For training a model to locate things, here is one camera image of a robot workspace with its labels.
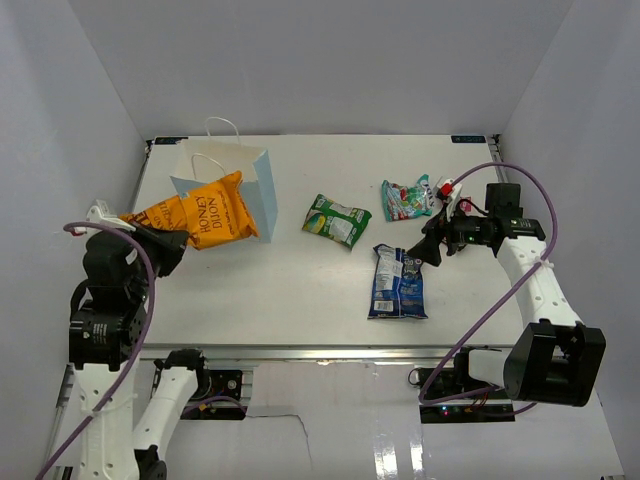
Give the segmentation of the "orange potato chips bag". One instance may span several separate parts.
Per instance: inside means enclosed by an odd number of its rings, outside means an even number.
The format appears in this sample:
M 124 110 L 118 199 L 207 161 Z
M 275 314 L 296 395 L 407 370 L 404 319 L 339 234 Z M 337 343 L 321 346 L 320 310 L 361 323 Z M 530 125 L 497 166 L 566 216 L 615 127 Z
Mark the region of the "orange potato chips bag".
M 242 182 L 242 173 L 235 171 L 119 218 L 162 231 L 186 231 L 188 245 L 197 250 L 258 238 L 259 230 L 239 190 Z

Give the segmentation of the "green snack bag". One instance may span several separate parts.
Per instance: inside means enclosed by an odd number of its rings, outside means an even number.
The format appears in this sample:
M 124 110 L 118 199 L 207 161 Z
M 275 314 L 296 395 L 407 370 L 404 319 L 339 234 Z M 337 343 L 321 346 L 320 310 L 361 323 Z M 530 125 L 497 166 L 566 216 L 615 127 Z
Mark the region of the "green snack bag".
M 346 207 L 323 194 L 318 194 L 307 212 L 302 230 L 330 239 L 352 250 L 371 218 L 368 210 Z

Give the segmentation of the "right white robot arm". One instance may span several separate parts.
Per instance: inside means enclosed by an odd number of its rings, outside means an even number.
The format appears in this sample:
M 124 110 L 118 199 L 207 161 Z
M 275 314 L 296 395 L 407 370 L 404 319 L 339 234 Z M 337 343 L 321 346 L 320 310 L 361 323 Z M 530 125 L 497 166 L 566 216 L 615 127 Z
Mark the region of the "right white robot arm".
M 442 245 L 448 255 L 468 245 L 490 248 L 515 291 L 523 332 L 508 349 L 461 346 L 453 356 L 453 390 L 466 399 L 501 390 L 516 401 L 584 406 L 606 340 L 570 306 L 543 257 L 548 245 L 541 224 L 523 215 L 520 186 L 487 185 L 485 206 L 475 215 L 464 212 L 460 191 L 452 181 L 437 188 L 442 208 L 425 224 L 423 239 L 409 254 L 437 266 Z

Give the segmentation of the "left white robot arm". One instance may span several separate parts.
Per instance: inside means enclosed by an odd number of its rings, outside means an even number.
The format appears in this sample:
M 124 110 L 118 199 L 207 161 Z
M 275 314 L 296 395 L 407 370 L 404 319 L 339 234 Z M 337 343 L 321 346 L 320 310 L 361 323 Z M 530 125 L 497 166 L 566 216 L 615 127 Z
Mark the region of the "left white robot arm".
M 133 415 L 135 371 L 155 306 L 155 282 L 181 262 L 188 234 L 102 227 L 86 243 L 85 280 L 71 300 L 69 362 L 84 417 L 81 479 L 165 479 L 166 450 L 190 399 L 211 374 L 197 349 L 157 362 L 160 377 L 142 417 Z

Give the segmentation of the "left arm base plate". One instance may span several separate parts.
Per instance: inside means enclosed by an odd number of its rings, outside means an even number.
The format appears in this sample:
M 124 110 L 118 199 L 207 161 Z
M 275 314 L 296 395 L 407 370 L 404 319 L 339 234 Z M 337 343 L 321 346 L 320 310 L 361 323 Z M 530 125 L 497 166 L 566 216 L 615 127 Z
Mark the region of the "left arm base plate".
M 227 406 L 245 410 L 241 402 L 242 383 L 241 370 L 205 370 L 183 412 Z

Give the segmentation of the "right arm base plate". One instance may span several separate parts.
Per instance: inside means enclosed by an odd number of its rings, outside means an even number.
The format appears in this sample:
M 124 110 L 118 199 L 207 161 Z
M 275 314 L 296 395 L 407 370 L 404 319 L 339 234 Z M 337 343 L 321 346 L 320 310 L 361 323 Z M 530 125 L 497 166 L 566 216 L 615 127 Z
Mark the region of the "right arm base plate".
M 426 400 L 461 394 L 483 388 L 482 382 L 458 382 L 453 368 L 444 368 L 425 395 Z M 514 422 L 515 408 L 503 391 L 492 391 L 471 397 L 452 399 L 432 406 L 421 405 L 420 420 L 428 424 L 472 424 Z

